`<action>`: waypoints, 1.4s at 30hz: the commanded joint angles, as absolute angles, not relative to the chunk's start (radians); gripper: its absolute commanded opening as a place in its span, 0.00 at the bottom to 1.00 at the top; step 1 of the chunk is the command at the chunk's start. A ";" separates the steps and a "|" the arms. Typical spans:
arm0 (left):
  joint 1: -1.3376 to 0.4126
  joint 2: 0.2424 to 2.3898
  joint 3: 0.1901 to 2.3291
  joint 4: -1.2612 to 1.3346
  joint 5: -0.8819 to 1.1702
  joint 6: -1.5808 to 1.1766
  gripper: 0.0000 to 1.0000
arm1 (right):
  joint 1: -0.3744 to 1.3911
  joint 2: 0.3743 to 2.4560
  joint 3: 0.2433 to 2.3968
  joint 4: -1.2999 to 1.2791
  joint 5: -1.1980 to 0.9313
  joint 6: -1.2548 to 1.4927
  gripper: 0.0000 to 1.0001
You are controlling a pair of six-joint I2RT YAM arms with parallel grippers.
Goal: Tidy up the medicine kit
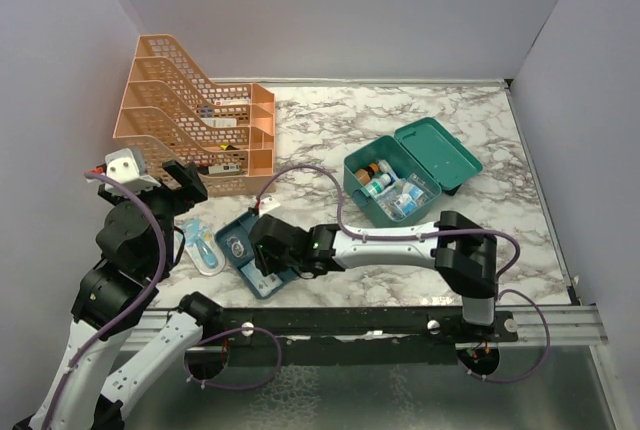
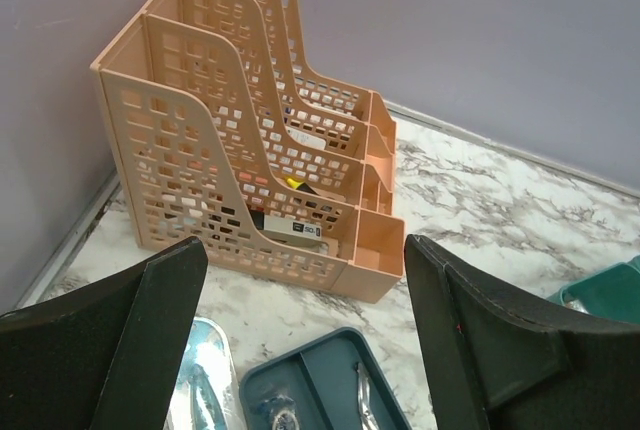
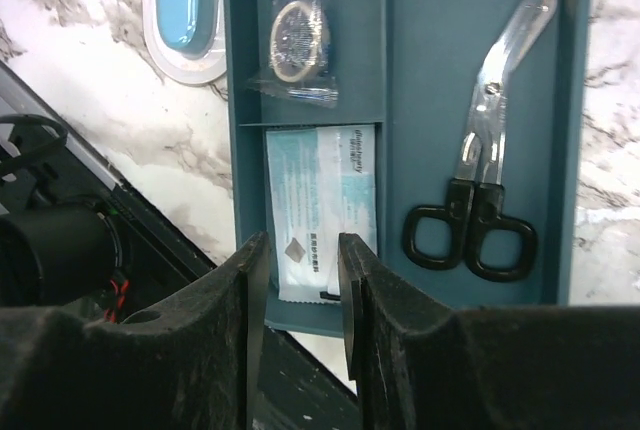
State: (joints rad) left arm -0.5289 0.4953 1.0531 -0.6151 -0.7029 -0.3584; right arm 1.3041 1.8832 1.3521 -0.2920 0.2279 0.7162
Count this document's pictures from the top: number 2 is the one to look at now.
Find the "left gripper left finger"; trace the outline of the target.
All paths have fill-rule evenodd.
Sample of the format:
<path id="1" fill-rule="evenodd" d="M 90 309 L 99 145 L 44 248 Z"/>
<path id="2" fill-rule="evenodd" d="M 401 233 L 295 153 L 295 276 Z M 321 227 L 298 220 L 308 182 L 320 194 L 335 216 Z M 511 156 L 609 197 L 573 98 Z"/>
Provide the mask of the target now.
<path id="1" fill-rule="evenodd" d="M 207 266 L 189 237 L 2 315 L 2 428 L 163 428 Z"/>

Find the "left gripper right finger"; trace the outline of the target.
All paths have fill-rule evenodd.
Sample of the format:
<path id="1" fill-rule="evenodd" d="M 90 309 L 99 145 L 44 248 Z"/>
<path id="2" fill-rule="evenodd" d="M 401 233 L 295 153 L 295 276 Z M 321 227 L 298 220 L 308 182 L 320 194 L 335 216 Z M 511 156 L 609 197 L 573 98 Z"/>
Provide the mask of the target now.
<path id="1" fill-rule="evenodd" d="M 406 277 L 441 429 L 635 429 L 639 328 L 535 296 L 411 234 Z"/>

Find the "green medicine box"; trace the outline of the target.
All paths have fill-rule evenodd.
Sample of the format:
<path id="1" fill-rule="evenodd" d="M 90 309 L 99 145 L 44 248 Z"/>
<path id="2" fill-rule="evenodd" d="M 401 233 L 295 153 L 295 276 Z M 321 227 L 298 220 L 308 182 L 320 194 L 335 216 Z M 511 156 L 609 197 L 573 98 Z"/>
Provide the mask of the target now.
<path id="1" fill-rule="evenodd" d="M 639 323 L 639 256 L 561 287 L 547 298 L 600 318 Z"/>

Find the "metal tweezers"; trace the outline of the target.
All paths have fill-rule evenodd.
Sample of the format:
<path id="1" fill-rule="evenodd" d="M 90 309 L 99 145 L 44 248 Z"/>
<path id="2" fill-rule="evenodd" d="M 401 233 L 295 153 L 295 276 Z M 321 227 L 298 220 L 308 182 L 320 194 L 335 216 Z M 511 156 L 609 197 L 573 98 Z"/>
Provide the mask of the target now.
<path id="1" fill-rule="evenodd" d="M 379 425 L 371 408 L 371 381 L 365 365 L 355 364 L 357 373 L 357 404 L 362 428 L 365 430 L 379 430 Z"/>

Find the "clear small plastic packet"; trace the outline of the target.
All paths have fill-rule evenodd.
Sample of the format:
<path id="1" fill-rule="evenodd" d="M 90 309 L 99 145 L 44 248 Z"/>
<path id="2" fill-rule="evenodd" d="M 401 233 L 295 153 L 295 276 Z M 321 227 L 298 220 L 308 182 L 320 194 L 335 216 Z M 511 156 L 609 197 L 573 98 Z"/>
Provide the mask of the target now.
<path id="1" fill-rule="evenodd" d="M 268 429 L 301 429 L 297 403 L 285 393 L 279 391 L 264 393 L 256 405 L 256 413 L 261 416 Z"/>

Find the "teal divided tray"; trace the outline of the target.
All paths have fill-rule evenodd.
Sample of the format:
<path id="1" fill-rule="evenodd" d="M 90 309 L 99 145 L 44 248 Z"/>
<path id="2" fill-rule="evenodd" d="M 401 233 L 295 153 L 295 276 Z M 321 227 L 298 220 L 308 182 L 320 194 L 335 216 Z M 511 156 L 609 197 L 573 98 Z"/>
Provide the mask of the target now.
<path id="1" fill-rule="evenodd" d="M 371 381 L 371 408 L 379 429 L 408 429 L 405 417 L 365 337 L 343 327 L 248 371 L 240 401 L 249 429 L 268 429 L 256 413 L 260 397 L 271 391 L 297 403 L 301 429 L 363 429 L 357 404 L 355 364 Z"/>

